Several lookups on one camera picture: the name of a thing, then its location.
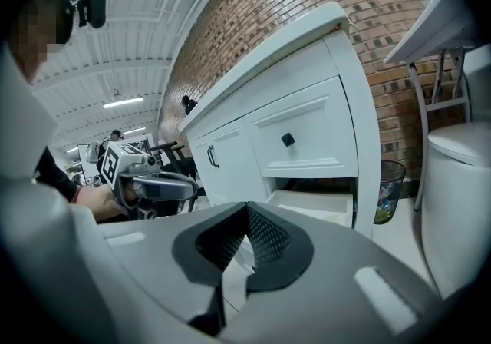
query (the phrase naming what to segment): door handle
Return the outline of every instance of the door handle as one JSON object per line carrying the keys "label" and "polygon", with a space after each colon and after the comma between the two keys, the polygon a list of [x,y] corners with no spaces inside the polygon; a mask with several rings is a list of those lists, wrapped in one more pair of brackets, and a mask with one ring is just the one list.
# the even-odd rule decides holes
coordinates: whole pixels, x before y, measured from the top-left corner
{"label": "door handle", "polygon": [[212,150],[212,148],[211,147],[208,147],[208,149],[206,150],[206,153],[208,154],[209,164],[212,165],[212,166],[214,166],[213,163],[212,163],[211,150]]}
{"label": "door handle", "polygon": [[218,164],[215,164],[215,158],[213,158],[213,149],[214,149],[214,147],[213,147],[213,145],[211,144],[211,145],[209,146],[209,155],[212,157],[213,166],[214,166],[215,168],[220,168],[220,166],[219,166]]}

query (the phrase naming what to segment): floor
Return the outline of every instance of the floor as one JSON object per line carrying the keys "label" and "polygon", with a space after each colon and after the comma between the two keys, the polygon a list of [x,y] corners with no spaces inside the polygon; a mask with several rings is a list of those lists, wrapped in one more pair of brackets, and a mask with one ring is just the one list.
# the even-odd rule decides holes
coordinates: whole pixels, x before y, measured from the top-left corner
{"label": "floor", "polygon": [[[195,210],[209,207],[206,197],[199,197]],[[403,199],[397,205],[396,213],[389,223],[374,226],[373,241],[388,253],[398,258],[416,272],[437,293],[434,281],[423,257],[420,242],[420,214],[413,210],[414,199]],[[223,274],[223,299],[227,320],[240,310],[246,302],[246,277],[252,274],[232,260]]]}
{"label": "floor", "polygon": [[421,215],[413,207],[414,198],[399,200],[392,220],[374,225],[372,240],[409,266],[436,292],[421,246]]}

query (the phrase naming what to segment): white countertop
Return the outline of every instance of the white countertop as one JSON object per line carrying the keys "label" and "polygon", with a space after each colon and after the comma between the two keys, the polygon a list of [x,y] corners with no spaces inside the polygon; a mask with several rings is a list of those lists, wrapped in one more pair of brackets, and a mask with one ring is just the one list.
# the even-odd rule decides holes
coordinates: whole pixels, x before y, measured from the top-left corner
{"label": "white countertop", "polygon": [[329,2],[279,29],[252,49],[199,100],[179,125],[179,131],[188,131],[217,104],[266,68],[340,28],[348,34],[348,17],[338,3]]}
{"label": "white countertop", "polygon": [[432,0],[384,63],[414,63],[443,49],[480,45],[477,23],[464,0]]}

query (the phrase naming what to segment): ceiling light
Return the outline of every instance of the ceiling light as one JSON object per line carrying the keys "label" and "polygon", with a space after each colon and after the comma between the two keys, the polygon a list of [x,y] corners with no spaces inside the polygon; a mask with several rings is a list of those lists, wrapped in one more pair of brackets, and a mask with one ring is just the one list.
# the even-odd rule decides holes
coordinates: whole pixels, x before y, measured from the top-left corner
{"label": "ceiling light", "polygon": [[110,102],[109,104],[104,104],[103,107],[104,107],[104,109],[108,109],[108,108],[112,108],[112,107],[117,107],[118,105],[131,104],[133,102],[140,102],[140,101],[143,101],[143,97],[130,98],[129,100]]}
{"label": "ceiling light", "polygon": [[126,132],[123,132],[123,135],[125,135],[125,134],[129,134],[130,132],[142,131],[142,130],[144,130],[144,129],[145,129],[145,127],[142,127],[142,128],[137,128],[136,130],[126,131]]}

